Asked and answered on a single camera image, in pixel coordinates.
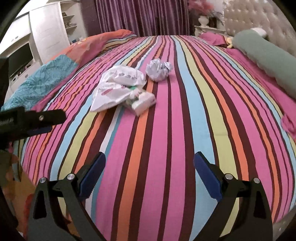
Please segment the person's hand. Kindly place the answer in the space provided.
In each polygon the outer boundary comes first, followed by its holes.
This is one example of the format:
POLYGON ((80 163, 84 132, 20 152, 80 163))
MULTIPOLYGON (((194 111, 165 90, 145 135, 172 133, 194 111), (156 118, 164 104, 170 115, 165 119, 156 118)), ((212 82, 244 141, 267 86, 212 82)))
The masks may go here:
POLYGON ((1 148, 1 189, 7 188, 12 181, 21 182, 22 168, 20 158, 13 148, 13 143, 8 143, 1 148))

